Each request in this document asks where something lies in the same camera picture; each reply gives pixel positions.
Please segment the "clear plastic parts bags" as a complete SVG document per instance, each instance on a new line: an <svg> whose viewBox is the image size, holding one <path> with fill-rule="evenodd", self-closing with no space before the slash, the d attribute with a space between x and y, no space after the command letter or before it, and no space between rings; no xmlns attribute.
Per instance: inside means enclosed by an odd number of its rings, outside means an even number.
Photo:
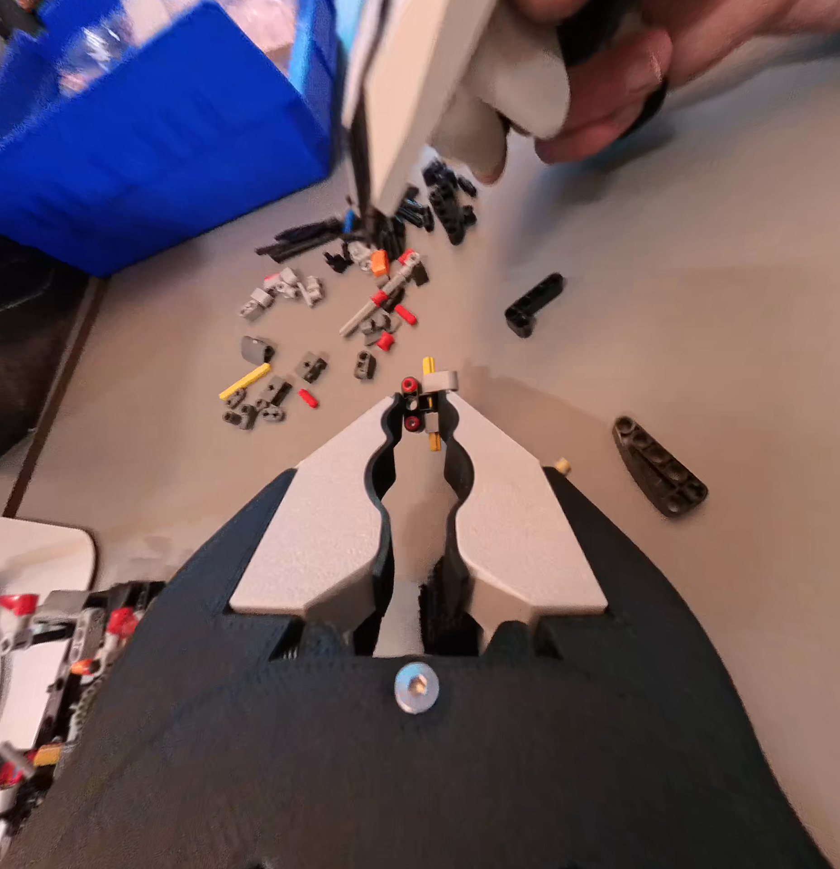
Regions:
<svg viewBox="0 0 840 869"><path fill-rule="evenodd" d="M64 50L58 65L62 94L83 91L128 51L141 48L197 5L197 1L110 2L110 9L93 24L77 29ZM282 73L288 73L297 1L218 1L218 6Z"/></svg>

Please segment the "pile of lego pieces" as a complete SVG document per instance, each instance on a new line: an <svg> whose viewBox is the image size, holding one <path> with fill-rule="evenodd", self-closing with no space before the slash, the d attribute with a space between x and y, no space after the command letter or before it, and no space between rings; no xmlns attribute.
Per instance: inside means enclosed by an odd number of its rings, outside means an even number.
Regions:
<svg viewBox="0 0 840 869"><path fill-rule="evenodd" d="M377 368L375 351L389 352L398 329L417 324L415 314L405 305L407 291L425 286L430 279L423 256L408 244L407 226L427 234L440 226L446 241L457 246L464 241L466 230L477 222L473 206L460 197L462 193L472 198L477 195L471 181L439 159L428 163L422 175L427 201L418 201L419 190L410 185L396 211L374 217L371 229L361 229L358 212L349 208L341 218L290 227L277 234L272 245L258 248L257 254L272 259L278 270L264 277L262 285L252 291L239 316L256 321L278 299L301 300L308 308L315 308L325 299L321 280L290 267L289 261L324 245L339 243L339 249L324 251L325 264L338 275L354 267L374 280L374 293L339 329L344 338L362 336L363 349L357 354L353 375L361 382L371 381ZM224 422L242 430L252 429L259 420L281 422L286 416L284 403L293 389L307 407L318 407L307 386L326 370L324 356L307 352L296 365L293 380L273 375L250 403L249 388L272 373L275 347L260 337L244 335L240 353L252 365L252 371L219 394Z"/></svg>

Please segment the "black angled lego beam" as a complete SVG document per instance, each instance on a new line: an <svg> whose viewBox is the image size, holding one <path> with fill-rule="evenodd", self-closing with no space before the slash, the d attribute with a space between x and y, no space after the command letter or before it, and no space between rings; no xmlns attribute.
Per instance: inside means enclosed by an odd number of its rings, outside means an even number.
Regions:
<svg viewBox="0 0 840 869"><path fill-rule="evenodd" d="M521 339L531 337L535 331L537 315L562 294L565 283L562 274L551 273L513 301L504 313L511 331Z"/></svg>

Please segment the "small yellow-axle lego assembly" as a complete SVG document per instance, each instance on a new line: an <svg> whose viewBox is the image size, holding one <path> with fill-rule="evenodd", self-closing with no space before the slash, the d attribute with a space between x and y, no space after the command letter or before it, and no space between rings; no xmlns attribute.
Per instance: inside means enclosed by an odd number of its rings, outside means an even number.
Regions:
<svg viewBox="0 0 840 869"><path fill-rule="evenodd" d="M443 396L458 391L458 373L437 369L435 360L427 356L422 362L420 375L406 375L400 382L404 403L404 430L412 434L426 434L430 451L442 448L440 406Z"/></svg>

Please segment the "partly built lego model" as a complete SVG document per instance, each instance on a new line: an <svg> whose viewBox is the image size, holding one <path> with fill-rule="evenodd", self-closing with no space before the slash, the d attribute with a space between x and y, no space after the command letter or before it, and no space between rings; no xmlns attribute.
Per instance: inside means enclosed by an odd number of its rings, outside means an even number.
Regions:
<svg viewBox="0 0 840 869"><path fill-rule="evenodd" d="M165 587L0 590L0 861L70 765L115 663Z"/></svg>

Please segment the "person's right forearm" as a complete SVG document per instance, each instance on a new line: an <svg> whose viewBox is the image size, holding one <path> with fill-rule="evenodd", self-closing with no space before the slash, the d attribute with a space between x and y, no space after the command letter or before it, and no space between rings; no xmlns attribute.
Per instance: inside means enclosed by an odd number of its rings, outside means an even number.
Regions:
<svg viewBox="0 0 840 869"><path fill-rule="evenodd" d="M840 32L840 1L796 1L788 8L778 26L792 33Z"/></svg>

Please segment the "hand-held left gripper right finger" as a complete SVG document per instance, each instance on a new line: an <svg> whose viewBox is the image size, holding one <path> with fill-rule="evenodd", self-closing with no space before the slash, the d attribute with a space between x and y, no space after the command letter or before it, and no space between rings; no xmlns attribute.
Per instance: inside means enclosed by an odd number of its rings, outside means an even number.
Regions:
<svg viewBox="0 0 840 869"><path fill-rule="evenodd" d="M445 599L492 636L506 622L596 616L607 598L544 468L458 393L443 394Z"/></svg>

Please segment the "blue plastic bin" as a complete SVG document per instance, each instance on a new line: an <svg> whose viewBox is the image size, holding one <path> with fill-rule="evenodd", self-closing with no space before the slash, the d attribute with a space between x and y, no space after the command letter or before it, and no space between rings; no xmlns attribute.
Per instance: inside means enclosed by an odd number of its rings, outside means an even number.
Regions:
<svg viewBox="0 0 840 869"><path fill-rule="evenodd" d="M76 95L58 62L117 2L48 2L0 66L0 234L108 277L327 178L339 39L299 2L288 73L200 2Z"/></svg>

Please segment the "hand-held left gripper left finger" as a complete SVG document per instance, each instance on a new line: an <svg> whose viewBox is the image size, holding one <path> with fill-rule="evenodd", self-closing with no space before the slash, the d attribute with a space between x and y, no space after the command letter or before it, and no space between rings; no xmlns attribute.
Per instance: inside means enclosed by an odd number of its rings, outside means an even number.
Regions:
<svg viewBox="0 0 840 869"><path fill-rule="evenodd" d="M388 396L287 474L287 487L230 598L377 644L394 588L390 516L404 399Z"/></svg>

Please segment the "person's right hand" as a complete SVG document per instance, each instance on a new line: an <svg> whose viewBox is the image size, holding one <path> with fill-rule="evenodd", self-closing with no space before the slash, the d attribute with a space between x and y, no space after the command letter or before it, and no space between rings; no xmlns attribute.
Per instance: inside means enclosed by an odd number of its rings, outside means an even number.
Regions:
<svg viewBox="0 0 840 869"><path fill-rule="evenodd" d="M678 88L780 20L783 1L642 2L646 28L568 71L570 105L554 136L535 141L548 165L606 149L642 114L664 81Z"/></svg>

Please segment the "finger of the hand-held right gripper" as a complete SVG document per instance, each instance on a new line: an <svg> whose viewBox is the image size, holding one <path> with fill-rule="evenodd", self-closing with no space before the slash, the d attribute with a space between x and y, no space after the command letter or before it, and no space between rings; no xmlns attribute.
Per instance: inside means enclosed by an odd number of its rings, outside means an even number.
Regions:
<svg viewBox="0 0 840 869"><path fill-rule="evenodd" d="M383 2L363 72L368 205L392 214L490 22L494 1Z"/></svg>
<svg viewBox="0 0 840 869"><path fill-rule="evenodd" d="M349 160L349 205L357 217L356 231L373 233L376 208L371 193L370 124L365 83L382 42L393 2L364 2L352 44L343 88L342 152Z"/></svg>

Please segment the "black curved lego beam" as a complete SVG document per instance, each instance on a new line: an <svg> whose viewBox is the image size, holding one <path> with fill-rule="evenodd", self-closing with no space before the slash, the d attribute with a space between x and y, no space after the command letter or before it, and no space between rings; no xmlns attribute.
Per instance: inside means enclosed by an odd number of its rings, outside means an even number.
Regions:
<svg viewBox="0 0 840 869"><path fill-rule="evenodd" d="M681 518L706 501L707 486L633 417L619 416L611 431L632 480L663 516Z"/></svg>

